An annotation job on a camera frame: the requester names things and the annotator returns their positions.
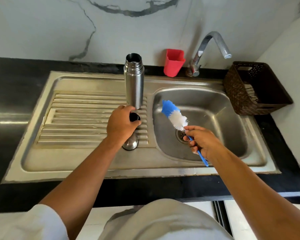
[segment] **white marble backsplash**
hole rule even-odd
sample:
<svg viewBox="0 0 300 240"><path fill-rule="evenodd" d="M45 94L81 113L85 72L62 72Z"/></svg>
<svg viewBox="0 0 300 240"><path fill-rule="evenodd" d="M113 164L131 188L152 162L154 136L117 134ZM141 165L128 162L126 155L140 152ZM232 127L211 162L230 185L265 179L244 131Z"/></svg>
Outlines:
<svg viewBox="0 0 300 240"><path fill-rule="evenodd" d="M165 49L186 63L210 31L232 52L208 44L200 64L255 61L300 16L300 0L0 0L0 57L123 64L128 53L164 65Z"/></svg>

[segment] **blue brush handle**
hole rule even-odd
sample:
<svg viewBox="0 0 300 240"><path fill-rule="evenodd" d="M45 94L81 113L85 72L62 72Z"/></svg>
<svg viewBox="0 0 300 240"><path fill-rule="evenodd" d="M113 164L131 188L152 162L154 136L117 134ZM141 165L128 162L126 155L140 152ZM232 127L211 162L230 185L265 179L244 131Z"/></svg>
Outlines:
<svg viewBox="0 0 300 240"><path fill-rule="evenodd" d="M199 154L201 160L204 162L204 165L205 165L206 167L208 167L209 165L208 165L207 160L202 156L202 154L201 154L201 152L200 152L199 150L198 150L198 154Z"/></svg>

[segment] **stainless steel sink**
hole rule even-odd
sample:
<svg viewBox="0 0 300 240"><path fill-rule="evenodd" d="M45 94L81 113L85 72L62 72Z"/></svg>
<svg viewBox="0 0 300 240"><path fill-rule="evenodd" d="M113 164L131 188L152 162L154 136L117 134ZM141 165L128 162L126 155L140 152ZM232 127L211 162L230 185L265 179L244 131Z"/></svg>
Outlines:
<svg viewBox="0 0 300 240"><path fill-rule="evenodd" d="M236 156L248 155L247 133L243 120L237 115L228 97L208 88L167 88L158 92L153 101L153 124L160 149L169 156L201 161L183 141L184 133L175 130L165 118L162 100L173 101L189 120L189 125L199 125L211 130Z"/></svg>
<svg viewBox="0 0 300 240"><path fill-rule="evenodd" d="M217 173L161 114L162 99L173 101L191 125L212 130L253 171L279 173L253 117L235 114L222 81L145 76L139 145L121 149L106 178ZM123 75L51 72L3 182L67 177L107 136L111 112L125 101Z"/></svg>

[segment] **woven basket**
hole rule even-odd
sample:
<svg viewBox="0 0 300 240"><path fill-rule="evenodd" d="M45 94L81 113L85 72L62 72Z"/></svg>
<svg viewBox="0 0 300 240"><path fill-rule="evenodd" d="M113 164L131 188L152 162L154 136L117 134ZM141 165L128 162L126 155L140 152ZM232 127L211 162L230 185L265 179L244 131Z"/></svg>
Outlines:
<svg viewBox="0 0 300 240"><path fill-rule="evenodd" d="M233 62L223 85L238 115L266 115L293 103L266 63Z"/></svg>

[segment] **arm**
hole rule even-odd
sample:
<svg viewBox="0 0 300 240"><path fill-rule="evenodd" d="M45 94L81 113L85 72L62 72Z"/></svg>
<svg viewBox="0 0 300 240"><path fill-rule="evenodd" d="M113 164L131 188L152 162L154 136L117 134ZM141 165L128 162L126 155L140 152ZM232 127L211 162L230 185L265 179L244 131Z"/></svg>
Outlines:
<svg viewBox="0 0 300 240"><path fill-rule="evenodd" d="M123 143L141 121L130 122L132 106L119 106L107 126L107 137L40 204L54 209L67 228L70 240L76 239L96 200L106 172Z"/></svg>
<svg viewBox="0 0 300 240"><path fill-rule="evenodd" d="M199 126L185 126L193 153L200 149L219 173L258 239L300 240L300 210L263 182L244 162L225 148L214 134Z"/></svg>

